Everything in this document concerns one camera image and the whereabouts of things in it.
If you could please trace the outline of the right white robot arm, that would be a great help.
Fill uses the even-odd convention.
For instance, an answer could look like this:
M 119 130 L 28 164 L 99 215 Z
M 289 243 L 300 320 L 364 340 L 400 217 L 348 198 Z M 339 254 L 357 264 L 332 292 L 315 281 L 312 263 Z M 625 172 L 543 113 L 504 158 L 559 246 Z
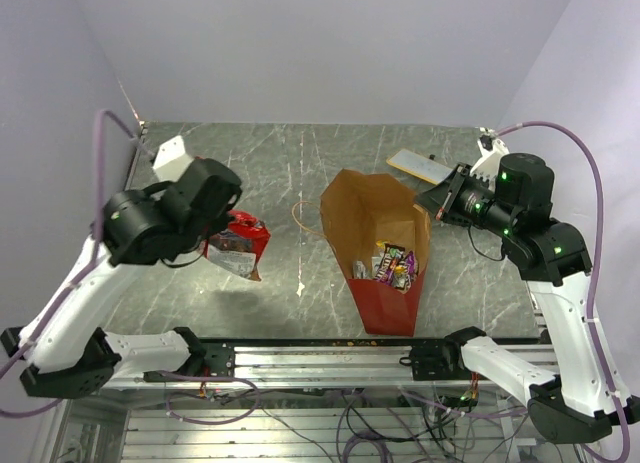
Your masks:
M 603 367 L 610 353 L 587 309 L 595 271 L 579 230 L 550 215 L 554 180 L 541 158 L 507 154 L 494 182 L 459 164 L 415 202 L 442 223 L 500 237 L 502 255 L 544 317 L 558 364 L 557 372 L 540 369 L 469 327 L 449 335 L 455 345 L 442 352 L 442 370 L 455 379 L 471 371 L 488 378 L 527 408 L 552 443 L 593 443 L 637 423 L 639 399 Z

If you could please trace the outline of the large red snack bag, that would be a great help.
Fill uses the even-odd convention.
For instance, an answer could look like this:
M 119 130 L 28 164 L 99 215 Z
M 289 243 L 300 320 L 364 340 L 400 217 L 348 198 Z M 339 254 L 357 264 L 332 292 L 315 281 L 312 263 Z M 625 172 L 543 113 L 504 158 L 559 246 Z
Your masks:
M 250 281 L 260 281 L 258 263 L 271 234 L 265 223 L 250 213 L 231 210 L 227 228 L 204 240 L 200 252 L 210 263 Z

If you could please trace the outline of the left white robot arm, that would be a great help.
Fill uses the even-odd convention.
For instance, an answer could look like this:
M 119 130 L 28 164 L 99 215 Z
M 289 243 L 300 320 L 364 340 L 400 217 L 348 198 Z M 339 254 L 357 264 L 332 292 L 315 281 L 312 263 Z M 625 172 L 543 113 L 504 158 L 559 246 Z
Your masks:
M 102 232 L 87 238 L 76 267 L 29 325 L 8 328 L 2 345 L 24 359 L 20 382 L 36 398 L 79 399 L 114 376 L 173 372 L 192 380 L 205 349 L 185 327 L 155 335 L 118 335 L 100 323 L 148 268 L 194 250 L 225 230 L 242 194 L 222 163 L 193 160 L 174 182 L 114 195 L 102 209 Z

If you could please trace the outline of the red brown paper bag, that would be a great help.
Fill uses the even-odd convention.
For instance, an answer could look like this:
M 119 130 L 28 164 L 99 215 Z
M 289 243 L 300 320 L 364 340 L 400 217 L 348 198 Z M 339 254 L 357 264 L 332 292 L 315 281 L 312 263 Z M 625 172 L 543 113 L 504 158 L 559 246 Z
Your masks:
M 389 174 L 343 169 L 320 197 L 327 241 L 371 335 L 414 334 L 431 221 L 416 192 Z

